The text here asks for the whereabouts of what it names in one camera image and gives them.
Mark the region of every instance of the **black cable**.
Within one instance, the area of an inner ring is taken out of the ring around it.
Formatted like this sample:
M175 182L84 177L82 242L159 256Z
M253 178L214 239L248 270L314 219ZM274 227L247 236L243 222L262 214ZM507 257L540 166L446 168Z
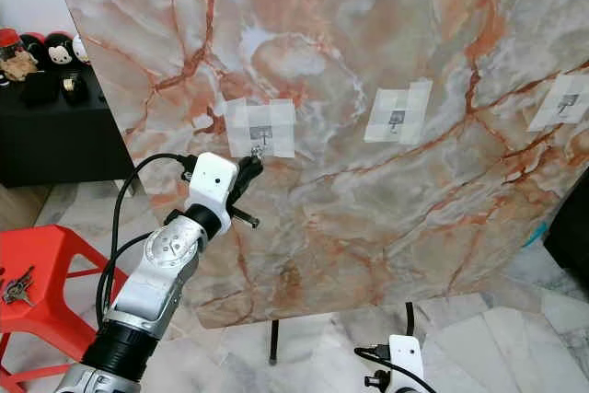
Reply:
M415 331L415 316L413 315L413 303L405 303L405 308L407 309L407 332L405 334L407 336L413 336L413 331Z
M131 182L135 179L135 177L137 177L137 173L148 163L157 160L159 158L172 158L174 160L179 161L180 163L184 164L186 162L186 158L185 156L179 156L177 154L168 154L168 153L164 153L164 154L155 154L152 156L149 156L148 158L146 158L145 160L143 160L141 163L139 163L135 169L133 170L133 172L131 173L131 175L125 180L125 182L123 183L121 190L119 191L119 195L117 195L117 201L114 204L114 213L112 216L112 237L111 237L111 242L110 242L110 259L114 261L116 261L116 254L117 254L117 247L118 247L118 242L119 242L119 216L121 214L121 205L122 205L122 199L125 195L125 192L127 191L127 188L129 188L129 186L131 185ZM105 290L105 294L104 294L104 298L102 299L102 304L100 306L97 306L97 312L100 310L100 312L105 311L109 308L109 304L110 304L110 293L112 292L112 280L114 277L114 262L112 265L112 268L110 269L110 271L107 274L107 280L106 280L106 290Z
M417 375L414 375L409 370L407 370L403 367L399 367L398 365L394 365L387 360L381 359L377 356L373 356L372 354L369 353L370 351L371 351L371 349L365 349L362 347L357 347L357 348L353 349L353 352L356 353L361 358L364 358L368 361L372 361L373 363L384 365L385 367L388 367L391 370L395 370L399 373L402 373L403 375L408 376L411 379L413 379L415 382L417 382L420 386L425 388L430 393L436 393L436 391L433 388L431 388L427 382L425 382L423 379L421 379Z
M115 263L116 263L117 259L120 257L120 255L125 250L130 248L133 244L146 239L151 234L152 234L152 232L147 232L146 234L142 234L139 237L133 238L131 241L128 241L127 243L125 243L120 249L117 249L115 254L107 262L106 266L104 266L104 269L102 270L102 274L100 275L100 279L98 280L98 287L96 289L96 320L98 322L98 327L100 327L100 325L102 324L102 319L104 317L104 312L102 311L101 306L104 305L102 293L104 291L104 283L107 279L107 275L110 274L111 271L114 272Z

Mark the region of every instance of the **marble table top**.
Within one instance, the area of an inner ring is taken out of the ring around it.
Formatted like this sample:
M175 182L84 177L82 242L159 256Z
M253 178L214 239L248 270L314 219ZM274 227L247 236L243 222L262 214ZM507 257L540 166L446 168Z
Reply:
M133 161L270 140L205 327L469 292L588 163L589 0L66 2ZM141 174L160 220L179 173Z

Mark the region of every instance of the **marble floor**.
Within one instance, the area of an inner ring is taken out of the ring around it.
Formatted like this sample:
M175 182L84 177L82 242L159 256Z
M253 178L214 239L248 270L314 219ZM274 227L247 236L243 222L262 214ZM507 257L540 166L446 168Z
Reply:
M68 226L108 254L116 193L111 182L56 186L37 225ZM141 190L125 199L122 241L155 227ZM131 249L121 267L130 271L140 253ZM71 308L94 326L96 282L76 279L65 290ZM539 241L522 249L502 274L481 282L478 292L418 302L415 315L425 378L439 393L589 392L589 295ZM405 321L403 305L286 319L280 326L279 363L269 366L269 324L204 329L181 306L149 361L142 391L370 391L364 376L376 367L352 349L403 333ZM4 364L20 371L63 361L44 342L15 334ZM51 392L59 379L37 380L27 388Z

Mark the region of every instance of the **red stool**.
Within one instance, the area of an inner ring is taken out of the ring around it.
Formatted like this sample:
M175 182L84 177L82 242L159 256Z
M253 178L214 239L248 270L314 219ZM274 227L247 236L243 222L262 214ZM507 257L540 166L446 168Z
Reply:
M68 272L74 255L82 255L96 264L96 269ZM0 301L0 387L9 393L24 393L19 383L65 372L69 364L45 367L10 374L2 366L10 333L24 331L47 341L71 358L79 361L96 332L65 304L64 285L67 278L100 273L107 263L99 252L72 230L58 225L0 232L0 268L4 274L4 291L10 280L21 277L30 266L32 285L27 290L34 306L25 301L5 304ZM115 272L113 293L118 293L126 276Z

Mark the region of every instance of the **keys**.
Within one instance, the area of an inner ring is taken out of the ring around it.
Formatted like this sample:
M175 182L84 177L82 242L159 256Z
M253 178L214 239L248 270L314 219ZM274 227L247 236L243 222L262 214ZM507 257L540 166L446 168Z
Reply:
M12 304L17 300L20 300L24 301L31 307L35 306L30 302L29 295L27 294L27 289L33 284L30 273L34 268L34 266L30 266L24 275L17 280L10 281L6 285L6 289L2 295L2 299L5 303Z

